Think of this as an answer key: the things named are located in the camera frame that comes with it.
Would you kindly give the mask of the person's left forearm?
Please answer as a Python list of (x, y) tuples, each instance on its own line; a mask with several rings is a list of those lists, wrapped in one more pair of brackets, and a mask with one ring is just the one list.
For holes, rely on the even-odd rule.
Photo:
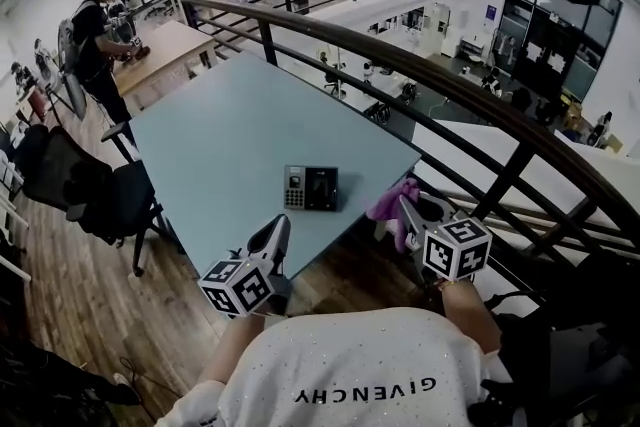
[(199, 383), (216, 381), (227, 384), (244, 351), (264, 330), (264, 326), (265, 318), (255, 314), (231, 320), (227, 324), (212, 358), (204, 366)]

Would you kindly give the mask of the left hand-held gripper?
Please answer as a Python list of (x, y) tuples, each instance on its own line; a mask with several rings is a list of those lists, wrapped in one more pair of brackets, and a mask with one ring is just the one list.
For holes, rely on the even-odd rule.
[(237, 255), (215, 262), (198, 285), (213, 308), (228, 318), (248, 317), (265, 302), (278, 314), (289, 300), (289, 280), (283, 275), (291, 232), (286, 214), (279, 214), (247, 243), (249, 257)]

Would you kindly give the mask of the wooden table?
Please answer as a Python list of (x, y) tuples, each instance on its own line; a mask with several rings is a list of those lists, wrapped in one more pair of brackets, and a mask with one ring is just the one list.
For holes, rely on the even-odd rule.
[(150, 48), (146, 57), (114, 65), (119, 94), (133, 116), (218, 62), (209, 35), (174, 20), (151, 30), (143, 42)]

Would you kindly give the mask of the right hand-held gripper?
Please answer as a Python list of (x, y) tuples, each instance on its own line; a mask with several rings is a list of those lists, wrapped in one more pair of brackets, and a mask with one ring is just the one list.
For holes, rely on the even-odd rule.
[(417, 200), (404, 194), (398, 198), (398, 252), (405, 251), (408, 235), (422, 242), (423, 266), (449, 281), (483, 270), (492, 246), (492, 233), (483, 223), (427, 192), (420, 192)]

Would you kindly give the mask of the purple cloth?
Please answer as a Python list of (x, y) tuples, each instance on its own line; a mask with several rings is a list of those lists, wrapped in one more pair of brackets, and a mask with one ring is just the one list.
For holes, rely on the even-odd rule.
[(405, 198), (412, 203), (416, 203), (419, 199), (420, 188), (415, 178), (404, 178), (386, 191), (381, 198), (366, 211), (366, 217), (372, 221), (396, 222), (396, 233), (394, 236), (394, 244), (396, 251), (400, 254), (405, 252), (407, 228), (401, 216), (400, 199)]

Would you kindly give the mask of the person's right forearm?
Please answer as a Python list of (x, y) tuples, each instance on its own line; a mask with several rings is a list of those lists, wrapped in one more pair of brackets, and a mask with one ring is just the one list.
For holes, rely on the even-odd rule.
[(443, 281), (438, 285), (445, 316), (485, 354), (501, 348), (502, 332), (478, 290), (469, 279)]

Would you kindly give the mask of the black keypad access terminal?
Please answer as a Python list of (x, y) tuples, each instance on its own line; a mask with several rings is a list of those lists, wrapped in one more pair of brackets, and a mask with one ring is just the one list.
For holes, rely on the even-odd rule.
[(283, 201), (288, 210), (336, 211), (338, 169), (286, 165)]

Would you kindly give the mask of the black metal railing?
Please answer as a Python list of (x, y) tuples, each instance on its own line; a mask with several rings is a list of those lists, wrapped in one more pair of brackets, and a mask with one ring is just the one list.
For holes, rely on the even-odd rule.
[[(332, 100), (344, 109), (380, 129), (399, 114), (490, 172), (493, 182), (481, 190), (469, 170), (457, 171), (434, 151), (419, 150), (420, 161), (473, 199), (478, 213), (525, 239), (524, 249), (503, 238), (490, 248), (491, 261), (521, 295), (537, 303), (558, 300), (570, 320), (594, 316), (617, 323), (627, 308), (640, 307), (640, 213), (585, 158), (505, 101), (424, 57), (318, 16), (323, 6), (361, 0), (178, 1), (188, 26), (213, 40), (216, 56), (229, 59), (252, 43), (272, 65), (287, 57), (331, 75), (338, 86)], [(277, 41), (275, 30), (351, 53), (427, 88), (513, 139), (515, 149), (500, 163), (416, 109), (402, 87), (377, 87), (342, 65)]]

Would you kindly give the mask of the black framed glass wall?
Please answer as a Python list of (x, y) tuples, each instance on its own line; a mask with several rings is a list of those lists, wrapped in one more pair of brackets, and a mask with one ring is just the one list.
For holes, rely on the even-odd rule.
[(493, 55), (498, 68), (536, 94), (582, 102), (618, 22), (620, 0), (505, 0)]

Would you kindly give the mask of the black mesh office chair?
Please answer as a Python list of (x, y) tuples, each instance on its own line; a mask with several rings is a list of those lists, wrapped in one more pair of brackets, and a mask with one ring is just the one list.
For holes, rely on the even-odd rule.
[(595, 427), (621, 427), (640, 409), (640, 290), (547, 302), (526, 317), (499, 314), (498, 359), (507, 383), (485, 378), (468, 408), (473, 427), (560, 427), (593, 413)]
[(35, 202), (62, 211), (66, 220), (109, 245), (135, 239), (132, 270), (140, 277), (142, 244), (152, 230), (179, 242), (154, 222), (163, 208), (140, 161), (112, 168), (85, 151), (61, 126), (29, 127), (14, 151), (13, 163), (22, 175), (22, 192)]

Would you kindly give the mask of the white studded t-shirt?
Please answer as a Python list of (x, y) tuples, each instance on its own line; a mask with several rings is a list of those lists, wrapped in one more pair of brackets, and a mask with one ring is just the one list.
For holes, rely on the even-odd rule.
[(511, 378), (445, 317), (422, 309), (290, 318), (156, 427), (472, 427), (485, 379)]

